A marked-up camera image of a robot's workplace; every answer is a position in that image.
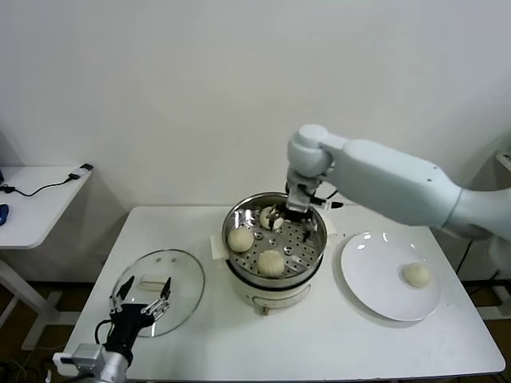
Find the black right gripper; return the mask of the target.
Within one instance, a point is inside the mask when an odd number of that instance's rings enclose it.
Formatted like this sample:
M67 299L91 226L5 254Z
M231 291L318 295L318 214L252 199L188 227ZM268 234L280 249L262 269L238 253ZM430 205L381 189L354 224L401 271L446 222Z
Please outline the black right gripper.
M280 211L276 205L271 206L267 213L268 229L274 231L282 226L283 220L296 223L303 227L303 239L305 243L315 233L315 218L311 209L300 212L289 210L286 207Z

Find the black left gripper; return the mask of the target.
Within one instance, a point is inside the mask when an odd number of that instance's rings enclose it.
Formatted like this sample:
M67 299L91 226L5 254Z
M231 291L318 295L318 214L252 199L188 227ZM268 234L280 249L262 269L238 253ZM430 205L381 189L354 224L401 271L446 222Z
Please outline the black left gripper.
M108 351L130 351L139 332L151 326L154 320L158 320L170 305L171 278L168 278L160 292L160 297L146 307L121 306L133 285L133 281L134 277L129 277L123 284L116 287L109 297L113 330L107 337Z

